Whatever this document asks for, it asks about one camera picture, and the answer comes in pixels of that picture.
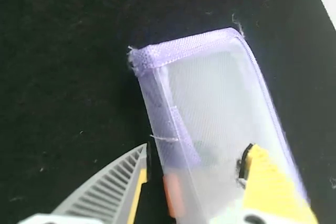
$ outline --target white plastic piece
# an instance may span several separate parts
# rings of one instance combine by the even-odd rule
[[[103,222],[86,217],[35,214],[18,224],[103,224]]]

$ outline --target mesh pouch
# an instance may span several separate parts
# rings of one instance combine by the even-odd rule
[[[243,197],[237,161],[250,143],[267,149],[306,197],[256,59],[236,30],[132,49],[129,60],[163,173],[174,177],[166,188],[179,223],[209,223]]]

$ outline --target black cloth background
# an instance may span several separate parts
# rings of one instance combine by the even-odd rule
[[[240,21],[320,223],[334,222],[336,32],[320,0],[0,0],[3,223],[151,141],[127,46]],[[171,223],[153,154],[135,223]]]

